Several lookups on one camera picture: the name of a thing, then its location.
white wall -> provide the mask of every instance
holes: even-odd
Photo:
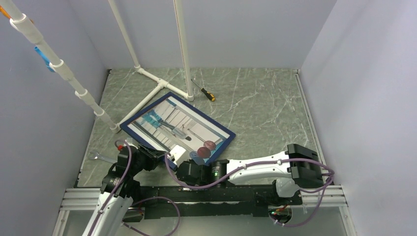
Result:
[[[66,0],[15,0],[99,101],[106,69]],[[0,15],[0,235],[51,235],[93,112]]]
[[[338,0],[302,66],[358,235],[417,235],[417,1]]]
[[[70,0],[109,68],[133,62],[106,0]],[[118,0],[142,66],[181,67],[172,0]],[[183,0],[191,66],[300,68],[336,0]]]

orange object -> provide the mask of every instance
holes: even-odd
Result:
[[[10,15],[3,9],[3,7],[0,6],[0,11],[3,13],[3,15],[5,17],[7,17],[8,19],[10,19]]]

blue picture frame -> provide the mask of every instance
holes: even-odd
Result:
[[[169,98],[172,97],[173,99],[175,99],[177,102],[181,103],[182,105],[184,105],[187,109],[195,112],[196,114],[198,114],[199,116],[201,116],[203,119],[205,119],[205,121],[208,121],[209,123],[211,123],[213,126],[215,126],[216,128],[220,129],[221,131],[223,131],[224,133],[226,133],[227,135],[229,135],[228,137],[223,137],[221,136],[219,133],[218,134],[220,137],[223,137],[224,139],[217,144],[217,147],[215,149],[211,149],[211,156],[209,158],[204,158],[203,162],[200,162],[197,164],[204,164],[204,165],[209,165],[211,162],[213,162],[214,160],[216,160],[219,155],[226,149],[226,147],[230,144],[230,142],[236,137],[236,134],[234,132],[232,132],[231,130],[229,130],[228,128],[226,128],[225,126],[221,125],[220,123],[218,123],[217,121],[213,120],[212,118],[210,118],[209,116],[207,116],[206,114],[204,114],[203,112],[201,112],[200,110],[196,109],[195,107],[193,107],[191,104],[187,103],[186,101],[184,101],[183,99],[181,99],[180,97],[178,97],[177,95],[175,95],[172,92],[167,93],[166,95],[162,96],[161,98],[159,98],[158,100],[156,100],[155,102],[153,102],[152,104],[150,104],[149,106],[143,108],[142,110],[138,111],[135,115],[133,115],[131,118],[129,118],[128,120],[126,120],[125,122],[123,122],[122,124],[120,124],[120,128],[125,131],[128,135],[130,135],[133,139],[135,139],[136,141],[138,141],[139,143],[149,147],[149,148],[153,148],[153,149],[159,149],[157,147],[154,147],[153,145],[151,145],[148,141],[146,141],[142,136],[140,136],[138,134],[137,131],[131,129],[129,127],[129,125],[134,121],[136,121],[139,117],[141,117],[142,115],[144,115],[145,113],[148,113],[151,109],[155,108],[158,104],[160,104],[163,101],[167,101],[168,103],[170,103],[170,105],[174,106],[174,107],[178,107],[178,105],[176,103],[173,103],[171,100],[169,100]],[[201,122],[199,120],[199,124],[200,125],[206,125],[205,127],[207,128],[207,124]],[[170,160],[169,166],[171,167],[171,169],[175,170],[177,168],[176,164],[174,162],[172,162]]]

robotic arm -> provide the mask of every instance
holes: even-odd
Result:
[[[133,180],[133,177],[141,170],[151,171],[155,169],[160,162],[161,156],[164,155],[164,151],[154,150],[141,145],[139,147],[130,145],[130,147],[133,151],[132,164],[127,178],[123,180],[123,184],[120,185],[105,208],[101,210],[103,208],[102,204],[109,197],[112,189],[127,167],[127,148],[119,146],[118,162],[110,168],[109,173],[103,179],[97,207],[83,236],[115,235],[132,203],[152,195],[158,196],[161,194],[161,196],[171,198],[175,202],[181,202],[181,200],[183,201],[184,198],[187,198],[194,203],[204,202],[206,204],[207,199],[210,199],[208,203],[221,203],[238,199],[246,202],[248,202],[248,199],[252,199],[251,202],[259,202],[255,200],[256,195],[258,195],[258,192],[262,192],[265,194],[264,197],[269,198],[269,200],[265,203],[265,206],[261,207],[268,207],[268,204],[271,202],[278,206],[281,205],[280,203],[300,205],[302,204],[301,198],[298,197],[300,188],[318,188],[324,185],[320,167],[308,162],[282,162],[291,158],[305,158],[318,161],[316,152],[291,144],[288,145],[287,151],[249,160],[219,160],[211,163],[210,166],[197,165],[192,160],[184,161],[178,167],[176,176],[178,180],[190,186],[202,186],[217,182],[236,168],[243,168],[231,174],[227,180],[220,182],[215,187],[205,190],[203,195],[201,190],[187,190],[179,186],[159,187],[158,192],[155,192],[153,187],[141,187],[138,181]],[[180,159],[184,153],[185,149],[178,146],[170,154],[172,159]],[[264,161],[276,162],[246,167],[248,164]],[[276,177],[277,179],[273,181],[272,185],[239,185],[248,180],[268,177]]]

cable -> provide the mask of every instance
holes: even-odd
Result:
[[[88,236],[91,236],[92,232],[95,229],[95,226],[97,225],[98,219],[100,218],[100,215],[103,213],[104,208],[106,208],[107,203],[109,203],[110,199],[113,197],[114,193],[116,192],[116,190],[119,188],[119,186],[121,185],[121,183],[123,183],[124,177],[126,177],[127,175],[127,171],[129,170],[130,167],[130,163],[132,162],[132,149],[130,148],[130,145],[125,141],[125,140],[116,140],[115,141],[115,146],[117,147],[117,143],[118,142],[123,142],[127,149],[129,150],[129,156],[128,156],[128,162],[127,162],[127,167],[126,170],[124,170],[123,175],[121,176],[120,180],[117,182],[116,186],[113,188],[112,192],[110,193],[110,195],[107,197],[106,201],[104,201],[104,204],[101,206],[100,210],[97,212],[97,215],[91,225],[91,228],[89,230],[89,233],[87,234]]]
[[[173,230],[172,230],[169,234],[165,235],[165,236],[170,236],[170,235],[172,235],[172,234],[173,234],[173,233],[174,233],[174,232],[178,229],[179,222],[180,222],[180,220],[181,220],[181,216],[180,216],[180,213],[179,213],[178,206],[177,206],[177,204],[175,204],[175,203],[174,203],[174,201],[172,201],[171,199],[166,198],[166,197],[152,197],[152,198],[146,198],[146,199],[140,200],[140,201],[138,201],[138,202],[136,202],[136,203],[132,204],[132,206],[133,206],[133,205],[136,205],[136,204],[140,204],[140,203],[142,203],[142,202],[146,202],[146,201],[149,201],[149,200],[153,200],[153,199],[165,199],[165,200],[169,201],[172,205],[174,205],[175,210],[177,210],[177,215],[178,215],[178,221],[177,221],[177,224],[175,225],[175,228],[174,228],[174,229],[173,229]],[[140,234],[144,235],[144,236],[150,236],[150,235],[147,235],[147,234],[145,234],[145,233],[143,233],[143,232],[139,231],[138,229],[136,229],[136,228],[134,228],[134,227],[132,227],[132,226],[130,226],[130,225],[128,225],[128,224],[126,224],[126,223],[124,223],[124,222],[123,222],[123,225],[124,225],[124,226],[126,226],[126,227],[128,227],[128,228],[130,228],[131,230],[133,230],[133,231],[135,231],[135,232],[137,232],[137,233],[140,233]]]
[[[234,173],[236,173],[236,172],[244,169],[243,166],[238,167],[238,168],[232,170],[231,172],[229,172],[228,174],[226,174],[225,176],[223,176],[222,178],[220,178],[219,180],[217,180],[217,181],[215,181],[215,182],[213,182],[211,184],[208,184],[208,185],[204,185],[204,186],[191,186],[191,185],[187,185],[187,184],[179,181],[178,178],[174,175],[174,173],[172,172],[172,170],[170,169],[169,164],[168,164],[168,155],[169,155],[169,153],[167,152],[165,154],[165,166],[167,167],[168,173],[170,174],[170,176],[172,177],[172,179],[175,182],[177,182],[182,187],[189,188],[189,189],[206,189],[206,188],[211,188],[211,187],[213,187],[213,186],[215,186],[215,185],[223,182],[224,180],[226,180],[229,176],[233,175]],[[331,175],[334,174],[334,170],[330,169],[329,167],[327,167],[326,165],[323,165],[322,163],[320,163],[318,161],[314,161],[314,160],[310,160],[310,159],[293,158],[293,159],[281,160],[281,163],[285,163],[285,162],[301,162],[301,161],[302,162],[309,162],[309,163],[318,165],[320,167],[323,167],[325,170],[328,170],[331,173]],[[256,165],[265,165],[265,164],[276,164],[276,163],[277,163],[277,161],[257,161],[257,162],[253,162],[253,163],[246,164],[246,167],[251,167],[251,166],[256,166]]]
[[[333,182],[333,176],[331,176],[330,177],[330,181],[329,181],[329,183],[332,183]],[[317,203],[317,205],[316,205],[316,207],[314,208],[314,210],[313,210],[313,212],[310,214],[310,216],[308,216],[308,218],[306,219],[306,220],[304,220],[303,222],[301,222],[301,223],[298,223],[298,224],[294,224],[294,225],[286,225],[286,224],[281,224],[281,223],[279,223],[278,221],[275,221],[274,219],[272,219],[272,217],[270,216],[270,219],[274,222],[274,224],[278,224],[278,225],[281,225],[281,226],[283,226],[283,227],[289,227],[289,228],[292,228],[292,227],[298,227],[298,226],[302,226],[302,225],[305,225],[305,224],[307,224],[315,215],[316,215],[316,213],[317,213],[317,210],[319,209],[319,206],[320,206],[320,204],[322,203],[322,200],[323,200],[323,196],[325,195],[325,190],[326,190],[326,188],[324,188],[323,189],[323,192],[322,192],[322,194],[321,194],[321,196],[320,196],[320,199],[319,199],[319,202]]]

